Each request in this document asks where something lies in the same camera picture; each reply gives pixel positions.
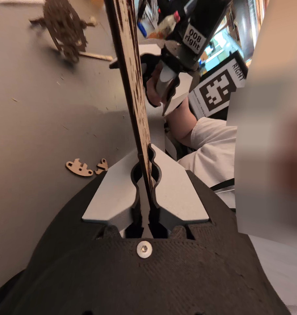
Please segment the plastic bottle with red cap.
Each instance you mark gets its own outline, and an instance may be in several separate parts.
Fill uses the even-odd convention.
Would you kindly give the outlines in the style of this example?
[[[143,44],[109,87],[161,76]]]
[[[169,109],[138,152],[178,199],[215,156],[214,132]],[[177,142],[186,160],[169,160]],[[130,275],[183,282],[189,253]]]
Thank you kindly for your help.
[[[175,11],[173,14],[168,15],[163,21],[159,24],[156,32],[156,39],[165,39],[168,37],[173,31],[175,26],[181,20],[178,11]]]

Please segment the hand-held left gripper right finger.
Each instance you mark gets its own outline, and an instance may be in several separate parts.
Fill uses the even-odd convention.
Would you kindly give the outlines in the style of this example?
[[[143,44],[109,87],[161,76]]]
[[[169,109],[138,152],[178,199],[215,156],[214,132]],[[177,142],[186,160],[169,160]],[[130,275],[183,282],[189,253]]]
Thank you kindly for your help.
[[[186,170],[154,144],[150,144],[154,186],[152,201],[157,221],[167,231],[209,221],[209,216]]]

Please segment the thin wooden stick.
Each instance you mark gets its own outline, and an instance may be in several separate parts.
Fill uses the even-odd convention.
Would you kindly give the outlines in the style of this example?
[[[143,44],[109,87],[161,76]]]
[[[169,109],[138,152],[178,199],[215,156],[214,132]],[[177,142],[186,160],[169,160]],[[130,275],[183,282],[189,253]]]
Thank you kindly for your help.
[[[97,60],[104,60],[104,61],[113,61],[113,57],[109,55],[102,55],[102,54],[95,54],[95,53],[88,53],[88,52],[82,52],[79,51],[80,56],[87,57],[87,58],[93,58]]]

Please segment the laser-cut wooden parts sheet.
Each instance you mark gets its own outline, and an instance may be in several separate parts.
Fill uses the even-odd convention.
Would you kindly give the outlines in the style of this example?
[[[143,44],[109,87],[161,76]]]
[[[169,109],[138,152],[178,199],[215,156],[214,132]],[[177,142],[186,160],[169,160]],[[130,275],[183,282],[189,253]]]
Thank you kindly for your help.
[[[105,0],[114,48],[123,81],[128,111],[148,199],[152,199],[152,167],[149,160],[150,130],[143,92],[135,7],[133,1]]]

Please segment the person's right hand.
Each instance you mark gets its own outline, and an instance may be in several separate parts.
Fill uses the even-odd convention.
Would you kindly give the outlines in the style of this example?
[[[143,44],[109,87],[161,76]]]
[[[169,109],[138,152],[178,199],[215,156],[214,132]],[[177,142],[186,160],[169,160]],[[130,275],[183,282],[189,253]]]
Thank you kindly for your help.
[[[159,76],[163,69],[162,63],[158,63],[151,74],[150,79],[146,83],[146,98],[148,102],[154,107],[159,107],[161,105],[161,96],[156,91],[156,85],[159,80]]]

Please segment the wooden gear model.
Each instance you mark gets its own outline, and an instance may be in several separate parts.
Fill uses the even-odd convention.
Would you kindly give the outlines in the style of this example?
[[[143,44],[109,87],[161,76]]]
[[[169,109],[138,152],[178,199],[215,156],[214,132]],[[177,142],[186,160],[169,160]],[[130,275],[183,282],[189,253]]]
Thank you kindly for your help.
[[[47,29],[57,50],[71,64],[77,64],[80,52],[86,52],[88,42],[84,30],[97,25],[96,21],[80,19],[68,0],[45,1],[43,16],[30,19],[29,22],[31,26]]]

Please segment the oval wooden part with slots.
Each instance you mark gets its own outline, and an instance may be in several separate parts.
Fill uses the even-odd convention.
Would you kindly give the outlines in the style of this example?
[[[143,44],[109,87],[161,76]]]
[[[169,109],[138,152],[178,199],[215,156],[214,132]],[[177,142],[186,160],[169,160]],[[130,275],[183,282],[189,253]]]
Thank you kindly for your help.
[[[94,171],[88,169],[86,163],[81,163],[79,158],[66,162],[65,167],[75,175],[83,177],[91,177],[94,173]]]

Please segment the small wooden part with slots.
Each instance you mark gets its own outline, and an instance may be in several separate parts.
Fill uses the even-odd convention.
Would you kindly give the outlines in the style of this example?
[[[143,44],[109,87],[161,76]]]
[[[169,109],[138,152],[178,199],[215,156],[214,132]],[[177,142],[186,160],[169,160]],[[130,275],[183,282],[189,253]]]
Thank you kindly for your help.
[[[96,165],[95,174],[100,175],[102,172],[108,170],[108,163],[105,158],[102,158],[100,162]]]

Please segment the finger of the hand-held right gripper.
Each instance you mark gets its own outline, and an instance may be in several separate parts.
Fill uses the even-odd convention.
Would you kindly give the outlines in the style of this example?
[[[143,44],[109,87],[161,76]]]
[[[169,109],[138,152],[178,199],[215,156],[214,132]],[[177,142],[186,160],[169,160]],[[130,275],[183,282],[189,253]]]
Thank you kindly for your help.
[[[200,74],[198,72],[179,73],[167,88],[163,116],[169,115],[185,100],[189,93],[199,84]]]

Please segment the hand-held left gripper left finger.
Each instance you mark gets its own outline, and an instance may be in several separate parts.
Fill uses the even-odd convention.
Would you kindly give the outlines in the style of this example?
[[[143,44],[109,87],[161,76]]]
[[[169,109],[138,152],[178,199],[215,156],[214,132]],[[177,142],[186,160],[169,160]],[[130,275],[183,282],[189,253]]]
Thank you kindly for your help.
[[[84,222],[116,226],[124,231],[133,223],[139,199],[140,165],[136,150],[110,167],[82,216]]]

